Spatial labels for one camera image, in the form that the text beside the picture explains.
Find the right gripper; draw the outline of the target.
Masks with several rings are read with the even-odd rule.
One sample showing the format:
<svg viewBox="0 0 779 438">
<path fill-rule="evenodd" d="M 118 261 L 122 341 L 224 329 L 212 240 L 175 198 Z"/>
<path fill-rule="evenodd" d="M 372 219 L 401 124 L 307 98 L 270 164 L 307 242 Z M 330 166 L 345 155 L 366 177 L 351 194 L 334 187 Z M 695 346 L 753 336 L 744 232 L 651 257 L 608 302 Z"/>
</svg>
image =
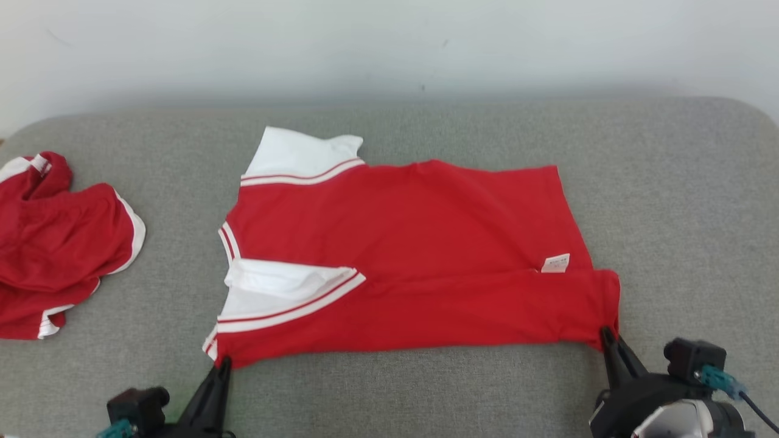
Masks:
<svg viewBox="0 0 779 438">
<path fill-rule="evenodd" d="M 589 419 L 593 437 L 755 437 L 737 408 L 713 400 L 713 388 L 649 374 L 634 350 L 601 327 L 609 390 Z"/>
</svg>

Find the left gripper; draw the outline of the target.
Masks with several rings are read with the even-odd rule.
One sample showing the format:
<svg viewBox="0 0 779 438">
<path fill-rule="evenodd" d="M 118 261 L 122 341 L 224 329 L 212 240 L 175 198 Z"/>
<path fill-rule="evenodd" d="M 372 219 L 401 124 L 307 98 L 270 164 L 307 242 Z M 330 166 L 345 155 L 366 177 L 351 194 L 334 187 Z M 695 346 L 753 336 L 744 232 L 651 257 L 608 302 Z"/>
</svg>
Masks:
<svg viewBox="0 0 779 438">
<path fill-rule="evenodd" d="M 232 359 L 225 356 L 214 366 L 191 398 L 177 424 L 165 424 L 144 437 L 220 438 L 236 435 L 225 429 Z"/>
</svg>

